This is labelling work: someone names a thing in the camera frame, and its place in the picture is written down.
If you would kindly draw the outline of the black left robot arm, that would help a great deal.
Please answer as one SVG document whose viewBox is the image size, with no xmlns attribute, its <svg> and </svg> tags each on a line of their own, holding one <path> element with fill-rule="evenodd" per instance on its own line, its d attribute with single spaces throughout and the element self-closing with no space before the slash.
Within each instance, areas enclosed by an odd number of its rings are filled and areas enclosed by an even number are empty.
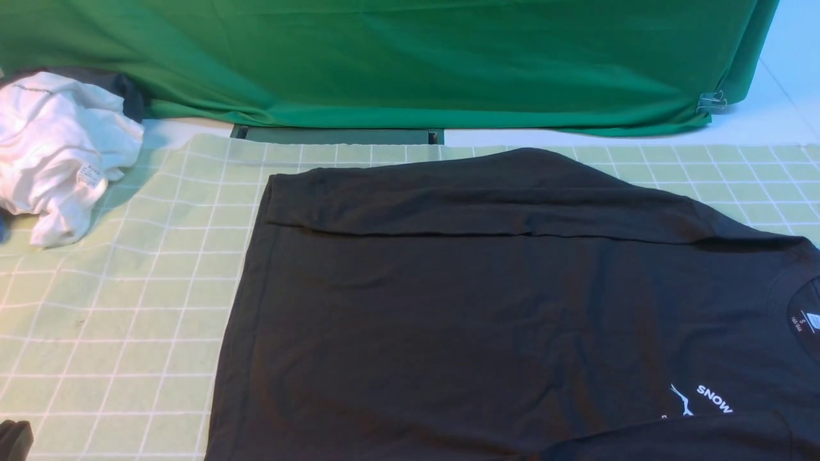
<svg viewBox="0 0 820 461">
<path fill-rule="evenodd" d="M 5 420 L 1 423 L 1 461 L 25 461 L 33 444 L 30 422 Z"/>
</svg>

